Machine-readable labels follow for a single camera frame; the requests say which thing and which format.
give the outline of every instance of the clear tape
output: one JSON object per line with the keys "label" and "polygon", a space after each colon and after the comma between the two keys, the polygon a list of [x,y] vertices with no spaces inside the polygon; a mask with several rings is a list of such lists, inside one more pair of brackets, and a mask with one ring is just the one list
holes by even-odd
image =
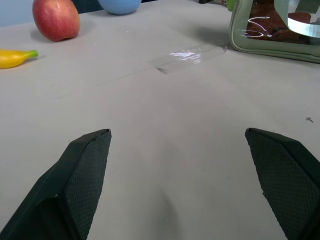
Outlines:
{"label": "clear tape", "polygon": [[224,54],[228,46],[198,45],[150,60],[149,63],[167,75]]}

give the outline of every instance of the table surface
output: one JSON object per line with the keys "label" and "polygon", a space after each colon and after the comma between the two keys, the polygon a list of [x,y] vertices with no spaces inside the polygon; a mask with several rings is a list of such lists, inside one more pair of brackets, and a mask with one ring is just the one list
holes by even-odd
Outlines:
{"label": "table surface", "polygon": [[79,36],[56,43],[34,23],[0,28],[2,48],[39,52],[0,71],[0,229],[70,141],[110,128],[88,239],[285,240],[245,130],[320,159],[319,65],[235,51],[231,13],[214,4],[80,18]]}

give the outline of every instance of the yellow banana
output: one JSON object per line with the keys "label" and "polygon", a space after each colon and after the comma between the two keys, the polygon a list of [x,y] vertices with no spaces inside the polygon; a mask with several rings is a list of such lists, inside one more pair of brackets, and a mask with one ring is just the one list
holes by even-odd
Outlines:
{"label": "yellow banana", "polygon": [[15,51],[0,49],[0,69],[13,68],[22,64],[26,59],[37,57],[38,52],[32,51]]}

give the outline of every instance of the bowl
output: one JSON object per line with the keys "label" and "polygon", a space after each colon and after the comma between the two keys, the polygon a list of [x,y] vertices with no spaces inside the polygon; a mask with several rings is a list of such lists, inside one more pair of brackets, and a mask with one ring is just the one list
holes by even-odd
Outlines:
{"label": "bowl", "polygon": [[126,15],[137,10],[141,0],[98,0],[98,2],[110,14]]}

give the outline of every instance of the red apple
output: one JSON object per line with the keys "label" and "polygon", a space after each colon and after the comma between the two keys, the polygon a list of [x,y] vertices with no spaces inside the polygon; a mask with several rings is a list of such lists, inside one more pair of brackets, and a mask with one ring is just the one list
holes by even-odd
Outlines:
{"label": "red apple", "polygon": [[71,0],[34,0],[32,13],[40,33],[51,41],[71,39],[78,35],[80,18]]}

